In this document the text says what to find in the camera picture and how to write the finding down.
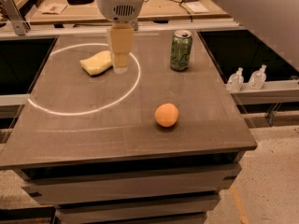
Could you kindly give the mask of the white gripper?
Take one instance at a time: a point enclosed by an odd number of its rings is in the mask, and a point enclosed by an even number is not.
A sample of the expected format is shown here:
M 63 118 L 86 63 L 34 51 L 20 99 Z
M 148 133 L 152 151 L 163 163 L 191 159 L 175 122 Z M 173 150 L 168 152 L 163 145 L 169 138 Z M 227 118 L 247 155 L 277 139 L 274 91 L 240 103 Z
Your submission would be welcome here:
M 102 15 L 114 23 L 107 30 L 107 41 L 113 70 L 117 74 L 127 71 L 134 28 L 128 23 L 135 20 L 144 0 L 95 0 Z

